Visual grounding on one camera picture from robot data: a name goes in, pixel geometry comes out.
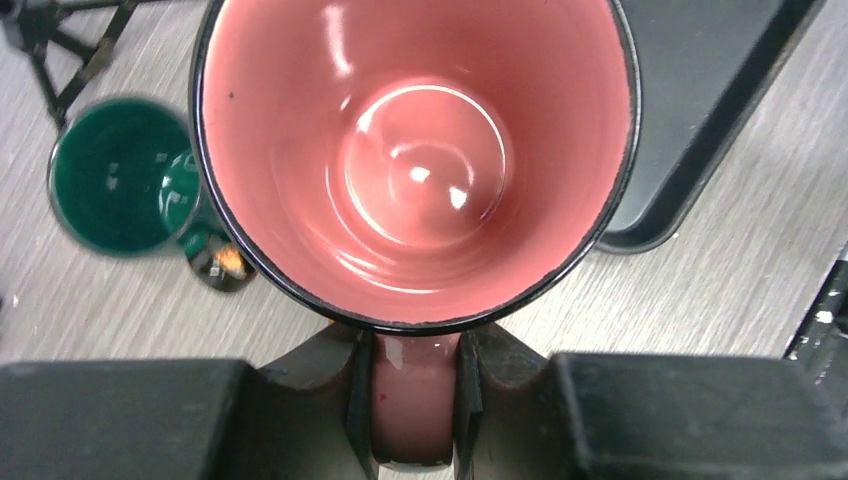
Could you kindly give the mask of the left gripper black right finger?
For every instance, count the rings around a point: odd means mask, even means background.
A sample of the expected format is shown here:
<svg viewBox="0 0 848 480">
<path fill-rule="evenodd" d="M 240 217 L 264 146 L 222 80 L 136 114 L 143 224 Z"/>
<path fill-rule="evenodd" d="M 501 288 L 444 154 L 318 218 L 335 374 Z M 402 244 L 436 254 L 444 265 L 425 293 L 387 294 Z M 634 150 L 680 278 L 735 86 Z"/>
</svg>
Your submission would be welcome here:
<svg viewBox="0 0 848 480">
<path fill-rule="evenodd" d="M 843 479 L 847 422 L 785 360 L 560 352 L 462 334 L 459 479 Z"/>
</svg>

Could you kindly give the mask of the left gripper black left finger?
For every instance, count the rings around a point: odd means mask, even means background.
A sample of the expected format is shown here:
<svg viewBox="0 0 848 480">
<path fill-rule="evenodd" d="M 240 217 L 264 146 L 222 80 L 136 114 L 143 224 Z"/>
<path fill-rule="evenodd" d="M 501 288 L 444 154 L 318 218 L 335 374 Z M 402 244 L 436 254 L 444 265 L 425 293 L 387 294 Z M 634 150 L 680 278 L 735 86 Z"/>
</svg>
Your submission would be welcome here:
<svg viewBox="0 0 848 480">
<path fill-rule="evenodd" d="M 373 479 L 372 338 L 324 328 L 241 359 L 25 362 L 1 369 L 5 479 Z"/>
</svg>

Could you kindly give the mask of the pink mug maroon inside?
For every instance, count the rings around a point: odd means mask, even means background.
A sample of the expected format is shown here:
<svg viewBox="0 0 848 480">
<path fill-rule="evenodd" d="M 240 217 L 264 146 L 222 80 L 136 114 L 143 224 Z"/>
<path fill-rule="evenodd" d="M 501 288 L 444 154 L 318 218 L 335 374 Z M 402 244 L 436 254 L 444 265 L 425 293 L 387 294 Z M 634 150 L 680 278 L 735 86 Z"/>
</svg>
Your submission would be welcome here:
<svg viewBox="0 0 848 480">
<path fill-rule="evenodd" d="M 226 230 L 374 332 L 371 445 L 453 455 L 462 331 L 546 293 L 610 222 L 641 78 L 617 1 L 213 1 L 194 147 Z"/>
</svg>

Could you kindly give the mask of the dark green mug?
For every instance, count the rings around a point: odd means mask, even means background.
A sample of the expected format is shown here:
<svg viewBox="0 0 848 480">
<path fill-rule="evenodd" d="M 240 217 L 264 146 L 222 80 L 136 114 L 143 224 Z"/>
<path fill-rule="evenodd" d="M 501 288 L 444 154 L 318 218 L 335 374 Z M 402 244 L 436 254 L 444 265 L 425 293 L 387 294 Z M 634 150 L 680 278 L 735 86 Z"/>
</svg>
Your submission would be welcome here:
<svg viewBox="0 0 848 480">
<path fill-rule="evenodd" d="M 184 115 L 149 98 L 107 98 L 77 115 L 51 152 L 47 191 L 60 225 L 99 254 L 191 258 L 229 242 Z"/>
</svg>

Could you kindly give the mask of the black plastic tray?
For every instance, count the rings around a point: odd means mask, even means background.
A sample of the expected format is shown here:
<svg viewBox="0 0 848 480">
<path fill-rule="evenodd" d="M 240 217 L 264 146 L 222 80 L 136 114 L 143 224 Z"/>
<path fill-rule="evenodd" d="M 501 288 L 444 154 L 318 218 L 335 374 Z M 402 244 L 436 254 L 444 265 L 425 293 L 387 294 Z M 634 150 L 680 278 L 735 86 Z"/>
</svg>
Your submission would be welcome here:
<svg viewBox="0 0 848 480">
<path fill-rule="evenodd" d="M 677 231 L 820 1 L 625 1 L 642 75 L 630 182 L 596 247 L 647 252 Z"/>
</svg>

